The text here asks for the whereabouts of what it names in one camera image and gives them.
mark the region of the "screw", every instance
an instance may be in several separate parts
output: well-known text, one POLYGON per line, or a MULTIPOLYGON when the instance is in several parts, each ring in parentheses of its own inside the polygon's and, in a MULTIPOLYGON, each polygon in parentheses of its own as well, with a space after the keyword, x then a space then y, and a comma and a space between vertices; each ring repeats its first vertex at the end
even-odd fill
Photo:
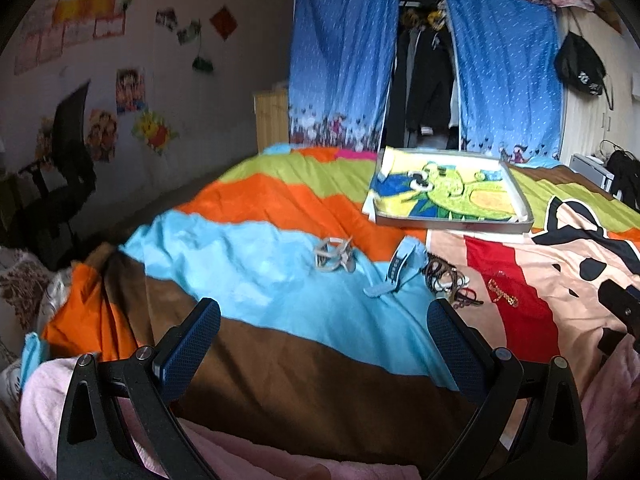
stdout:
POLYGON ((93 358, 94 356, 92 356, 91 354, 81 355, 78 359, 78 364, 80 366, 87 366, 93 360, 93 358))
POLYGON ((512 354, 506 348, 498 348, 495 351, 495 356, 500 359, 500 361, 508 361, 511 359, 512 354))
POLYGON ((568 363, 566 362, 566 360, 562 357, 556 357, 554 359, 554 364, 558 367, 558 368, 567 368, 568 367, 568 363))
POLYGON ((151 346, 141 346, 136 350, 136 358, 140 361, 144 361, 145 359, 149 359, 152 353, 153 349, 151 346))

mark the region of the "brown fabric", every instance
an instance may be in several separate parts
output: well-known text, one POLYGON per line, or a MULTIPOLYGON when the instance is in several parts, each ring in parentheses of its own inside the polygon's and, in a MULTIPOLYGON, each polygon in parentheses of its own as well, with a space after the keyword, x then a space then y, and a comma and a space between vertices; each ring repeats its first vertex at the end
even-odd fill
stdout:
POLYGON ((614 200, 613 196, 596 186, 591 180, 582 176, 580 173, 570 170, 567 166, 556 166, 549 168, 520 168, 518 166, 509 166, 510 170, 516 170, 533 180, 546 180, 551 184, 579 184, 592 193, 598 193, 608 200, 614 200))
MULTIPOLYGON (((176 283, 146 278, 112 255, 106 282, 141 344, 157 343, 195 302, 176 283)), ((255 444, 353 462, 416 465, 428 475, 474 406, 427 377, 393 375, 277 330, 223 319, 177 415, 255 444)), ((504 461, 504 448, 490 468, 504 461)))

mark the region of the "blue curtain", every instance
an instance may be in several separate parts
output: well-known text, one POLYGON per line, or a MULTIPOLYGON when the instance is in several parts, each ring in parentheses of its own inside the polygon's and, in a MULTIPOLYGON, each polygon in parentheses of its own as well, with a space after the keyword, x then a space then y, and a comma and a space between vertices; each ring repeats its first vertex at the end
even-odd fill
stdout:
POLYGON ((377 150, 398 6, 399 0, 296 0, 290 142, 377 150))
POLYGON ((447 0, 460 75, 463 149, 558 158, 562 86, 553 13, 526 0, 447 0))

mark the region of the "colorful blanket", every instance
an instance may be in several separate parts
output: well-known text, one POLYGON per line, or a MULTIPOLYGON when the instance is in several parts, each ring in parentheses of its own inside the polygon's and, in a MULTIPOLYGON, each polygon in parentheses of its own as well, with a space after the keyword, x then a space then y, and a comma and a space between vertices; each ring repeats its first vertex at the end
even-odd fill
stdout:
POLYGON ((45 328, 52 352, 128 357, 212 297, 222 327, 178 415, 293 454, 427 475, 475 407, 426 329, 424 280, 379 299, 362 292, 411 234, 471 277, 484 304, 458 311, 468 324, 523 359, 566 355, 582 391, 603 329, 623 330, 599 305, 599 283, 640 286, 640 216, 568 168, 514 169, 536 217, 524 243, 406 232, 361 213, 375 163, 354 157, 309 148, 250 158, 119 250, 100 248, 74 269, 70 299, 45 328), (329 236, 353 237, 354 273, 315 269, 312 249, 329 236))

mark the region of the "black bag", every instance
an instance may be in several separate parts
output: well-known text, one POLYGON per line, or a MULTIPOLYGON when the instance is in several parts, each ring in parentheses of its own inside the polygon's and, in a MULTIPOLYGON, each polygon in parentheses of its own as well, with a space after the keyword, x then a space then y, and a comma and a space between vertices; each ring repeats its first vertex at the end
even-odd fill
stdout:
POLYGON ((600 96, 604 91, 609 108, 613 110, 613 95, 609 99, 609 93, 604 85, 604 78, 607 75, 604 63, 582 36, 582 29, 573 11, 570 10, 570 13, 578 26, 580 36, 569 31, 564 38, 554 62, 558 78, 569 88, 585 94, 600 96))

